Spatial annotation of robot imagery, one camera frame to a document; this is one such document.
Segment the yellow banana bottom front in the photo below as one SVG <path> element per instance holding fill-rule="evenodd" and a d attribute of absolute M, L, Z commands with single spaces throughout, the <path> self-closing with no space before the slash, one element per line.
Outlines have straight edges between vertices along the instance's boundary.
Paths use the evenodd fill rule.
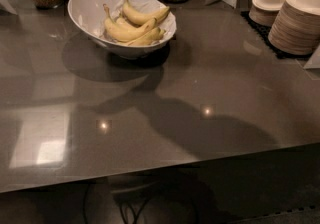
<path fill-rule="evenodd" d="M 147 32 L 145 35 L 134 39 L 132 41 L 129 41 L 126 43 L 126 46 L 148 46 L 151 45 L 155 41 L 159 41 L 163 38 L 165 34 L 165 30 L 161 29 L 159 27 L 156 27 L 149 32 Z"/>

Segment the yellow banana left curved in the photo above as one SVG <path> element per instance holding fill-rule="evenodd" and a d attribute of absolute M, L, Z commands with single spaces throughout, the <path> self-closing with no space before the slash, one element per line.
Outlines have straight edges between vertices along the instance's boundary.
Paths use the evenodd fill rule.
<path fill-rule="evenodd" d="M 146 23 L 138 28 L 126 28 L 118 23 L 116 23 L 109 13 L 109 7 L 104 4 L 103 9 L 105 11 L 106 17 L 104 20 L 104 27 L 107 34 L 113 39 L 120 42 L 129 42 L 136 40 L 142 36 L 145 36 L 147 33 L 159 32 L 160 28 L 156 26 L 156 19 L 151 18 Z"/>

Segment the yellow banana back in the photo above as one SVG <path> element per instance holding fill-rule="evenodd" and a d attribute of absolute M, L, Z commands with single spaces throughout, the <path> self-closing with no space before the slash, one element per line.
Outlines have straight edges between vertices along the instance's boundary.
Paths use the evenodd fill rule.
<path fill-rule="evenodd" d="M 135 9 L 129 0 L 123 0 L 122 5 L 122 13 L 129 21 L 136 25 L 143 25 L 152 18 L 155 18 L 158 23 L 161 23 L 168 16 L 169 11 L 169 7 L 163 7 L 150 13 L 143 13 Z"/>

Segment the white oval bowl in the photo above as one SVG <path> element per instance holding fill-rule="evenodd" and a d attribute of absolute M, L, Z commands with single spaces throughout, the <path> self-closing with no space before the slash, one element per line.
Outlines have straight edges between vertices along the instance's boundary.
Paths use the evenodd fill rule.
<path fill-rule="evenodd" d="M 99 39 L 99 35 L 103 31 L 103 20 L 105 18 L 105 11 L 103 10 L 104 4 L 106 4 L 113 15 L 116 16 L 122 0 L 69 0 L 68 13 L 74 24 L 95 43 L 122 58 L 137 59 L 161 49 L 176 32 L 174 32 L 172 37 L 148 47 L 126 47 Z"/>

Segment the black rubber mat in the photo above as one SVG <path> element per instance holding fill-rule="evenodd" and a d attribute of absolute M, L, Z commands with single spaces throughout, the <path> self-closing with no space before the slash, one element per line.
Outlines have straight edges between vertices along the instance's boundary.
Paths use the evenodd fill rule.
<path fill-rule="evenodd" d="M 249 12 L 248 11 L 242 11 L 240 13 L 240 15 L 247 21 L 247 23 L 258 33 L 258 35 L 261 37 L 261 39 L 264 41 L 264 43 L 273 51 L 273 53 L 276 55 L 276 57 L 278 59 L 308 59 L 312 56 L 311 53 L 307 54 L 307 55 L 295 55 L 295 54 L 291 54 L 291 53 L 287 53 L 285 51 L 282 51 L 278 48 L 276 48 L 275 46 L 273 46 L 269 39 L 268 39 L 268 35 L 269 32 L 271 30 L 270 27 L 268 26 L 264 26 L 264 25 L 260 25 L 258 23 L 256 23 L 255 21 L 253 21 L 250 17 L 249 17 Z"/>

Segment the small stack paper bowls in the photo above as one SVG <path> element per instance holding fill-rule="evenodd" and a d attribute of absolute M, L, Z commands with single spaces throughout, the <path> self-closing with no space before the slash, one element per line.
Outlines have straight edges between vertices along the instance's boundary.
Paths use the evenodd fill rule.
<path fill-rule="evenodd" d="M 255 23 L 271 27 L 285 0 L 252 0 L 249 18 Z"/>

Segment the large stack paper bowls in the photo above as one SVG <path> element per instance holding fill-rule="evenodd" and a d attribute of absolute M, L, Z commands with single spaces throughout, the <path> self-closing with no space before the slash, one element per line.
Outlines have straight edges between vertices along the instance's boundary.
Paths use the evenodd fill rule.
<path fill-rule="evenodd" d="M 320 0 L 285 0 L 268 40 L 288 54 L 311 54 L 320 43 Z"/>

